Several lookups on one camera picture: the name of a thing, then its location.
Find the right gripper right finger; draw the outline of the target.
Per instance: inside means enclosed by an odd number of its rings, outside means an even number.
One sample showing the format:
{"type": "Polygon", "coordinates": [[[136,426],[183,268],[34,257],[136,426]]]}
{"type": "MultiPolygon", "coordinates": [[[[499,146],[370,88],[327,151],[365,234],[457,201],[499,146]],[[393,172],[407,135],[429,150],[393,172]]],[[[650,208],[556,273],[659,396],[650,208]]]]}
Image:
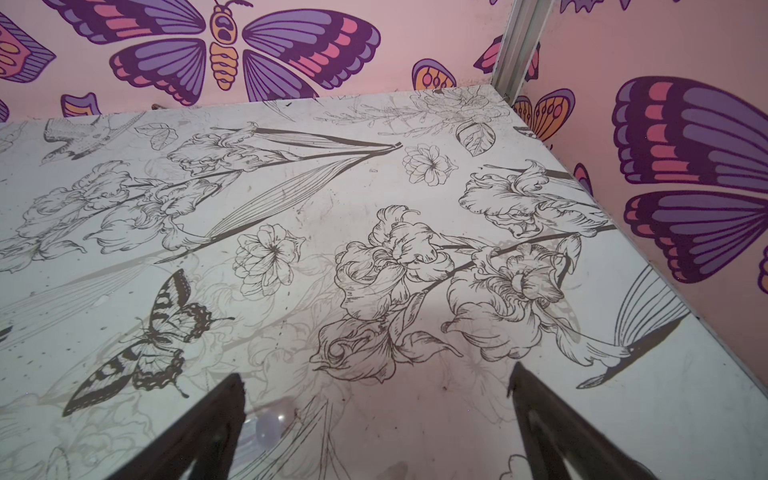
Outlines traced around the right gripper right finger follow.
{"type": "Polygon", "coordinates": [[[655,478],[520,362],[510,374],[507,397],[533,479],[655,478]]]}

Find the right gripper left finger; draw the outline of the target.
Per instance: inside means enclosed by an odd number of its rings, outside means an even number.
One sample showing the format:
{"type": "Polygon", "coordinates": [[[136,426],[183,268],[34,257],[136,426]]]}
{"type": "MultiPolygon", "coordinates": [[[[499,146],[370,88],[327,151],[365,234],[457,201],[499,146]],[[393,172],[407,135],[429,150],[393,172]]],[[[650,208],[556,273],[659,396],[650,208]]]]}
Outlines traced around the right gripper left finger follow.
{"type": "Polygon", "coordinates": [[[110,478],[226,479],[245,418],[244,383],[233,373],[110,478]]]}

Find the clear handle screwdriver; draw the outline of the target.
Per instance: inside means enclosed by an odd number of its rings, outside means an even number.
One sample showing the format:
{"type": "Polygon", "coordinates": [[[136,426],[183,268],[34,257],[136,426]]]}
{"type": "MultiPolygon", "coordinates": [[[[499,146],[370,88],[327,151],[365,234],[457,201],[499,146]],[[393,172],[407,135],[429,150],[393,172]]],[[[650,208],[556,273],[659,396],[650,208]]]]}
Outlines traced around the clear handle screwdriver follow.
{"type": "Polygon", "coordinates": [[[290,446],[286,439],[296,418],[292,397],[256,407],[246,415],[233,460],[232,479],[271,479],[290,446]]]}

